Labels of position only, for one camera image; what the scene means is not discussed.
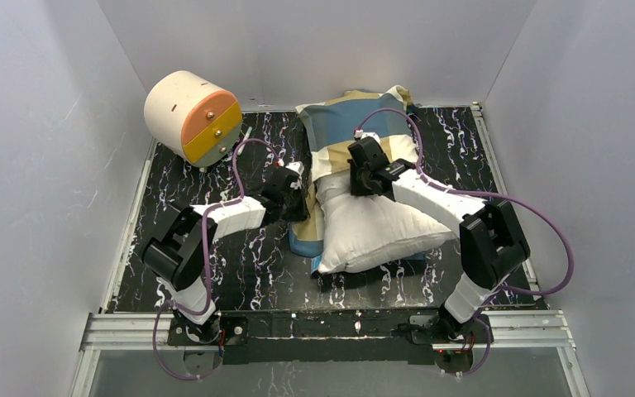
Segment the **white pillow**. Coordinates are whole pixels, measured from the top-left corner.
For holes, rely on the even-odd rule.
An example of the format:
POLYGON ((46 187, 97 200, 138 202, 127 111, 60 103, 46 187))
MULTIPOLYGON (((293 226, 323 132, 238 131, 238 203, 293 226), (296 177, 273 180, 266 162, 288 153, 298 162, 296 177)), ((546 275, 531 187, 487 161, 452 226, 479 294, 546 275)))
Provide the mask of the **white pillow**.
POLYGON ((386 197, 350 194, 348 172, 322 177, 317 200, 325 221, 318 273, 359 273, 438 248, 455 238, 440 222, 386 197))

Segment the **blue beige white pillowcase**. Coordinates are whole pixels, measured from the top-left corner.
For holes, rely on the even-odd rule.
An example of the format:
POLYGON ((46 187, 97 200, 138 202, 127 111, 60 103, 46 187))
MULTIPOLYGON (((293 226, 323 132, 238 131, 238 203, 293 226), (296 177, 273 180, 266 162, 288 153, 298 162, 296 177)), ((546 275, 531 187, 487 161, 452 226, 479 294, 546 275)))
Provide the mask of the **blue beige white pillowcase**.
POLYGON ((361 124, 366 132, 374 132, 382 140, 389 158, 403 155, 414 162, 418 155, 408 122, 390 109, 405 112, 413 105, 408 89, 395 85, 383 93, 348 90, 339 98, 295 107, 308 138, 311 155, 308 193, 309 218, 289 227, 289 244, 294 254, 315 258, 324 247, 325 221, 318 203, 318 181, 350 169, 347 146, 361 124))

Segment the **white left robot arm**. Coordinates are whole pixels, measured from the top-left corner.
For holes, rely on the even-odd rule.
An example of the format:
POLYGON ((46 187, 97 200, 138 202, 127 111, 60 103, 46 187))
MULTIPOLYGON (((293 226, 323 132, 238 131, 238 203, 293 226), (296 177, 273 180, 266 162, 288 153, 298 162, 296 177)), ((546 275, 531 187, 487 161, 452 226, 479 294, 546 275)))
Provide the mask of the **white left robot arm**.
POLYGON ((300 162, 273 165, 260 190, 243 198, 178 208, 169 205, 141 243, 139 257, 171 295, 172 306, 204 325, 216 311, 211 297, 210 247, 224 237, 308 218, 300 162))

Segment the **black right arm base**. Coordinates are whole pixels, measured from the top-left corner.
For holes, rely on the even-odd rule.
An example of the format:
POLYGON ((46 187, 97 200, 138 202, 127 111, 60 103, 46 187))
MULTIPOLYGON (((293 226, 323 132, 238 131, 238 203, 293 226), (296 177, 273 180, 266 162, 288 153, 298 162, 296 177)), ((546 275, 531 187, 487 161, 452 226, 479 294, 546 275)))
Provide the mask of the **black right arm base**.
POLYGON ((476 373, 486 363, 494 342, 489 318, 481 313, 463 324, 439 313, 417 313, 391 333, 413 345, 433 347, 439 371, 457 378, 476 373))

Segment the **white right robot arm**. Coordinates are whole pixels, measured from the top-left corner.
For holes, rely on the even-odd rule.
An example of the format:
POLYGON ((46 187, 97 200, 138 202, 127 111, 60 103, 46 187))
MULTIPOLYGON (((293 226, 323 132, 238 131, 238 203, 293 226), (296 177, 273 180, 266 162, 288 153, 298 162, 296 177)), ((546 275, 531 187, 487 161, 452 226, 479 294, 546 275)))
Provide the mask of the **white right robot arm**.
POLYGON ((463 273, 438 309, 436 328, 453 334, 471 326, 485 301, 530 256, 513 204, 462 194, 421 175, 410 161, 389 160, 373 133, 357 132, 347 150, 352 194, 379 195, 407 205, 459 239, 463 273))

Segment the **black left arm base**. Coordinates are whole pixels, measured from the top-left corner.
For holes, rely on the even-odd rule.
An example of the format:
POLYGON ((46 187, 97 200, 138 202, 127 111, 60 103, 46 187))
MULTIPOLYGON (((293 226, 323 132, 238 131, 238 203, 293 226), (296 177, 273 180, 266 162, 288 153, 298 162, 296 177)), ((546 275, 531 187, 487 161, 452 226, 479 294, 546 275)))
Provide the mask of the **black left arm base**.
POLYGON ((248 342, 249 322, 245 317, 214 313, 203 325, 193 323, 179 310, 172 311, 167 345, 182 347, 184 359, 196 360, 212 353, 214 367, 219 366, 227 347, 243 346, 248 342))

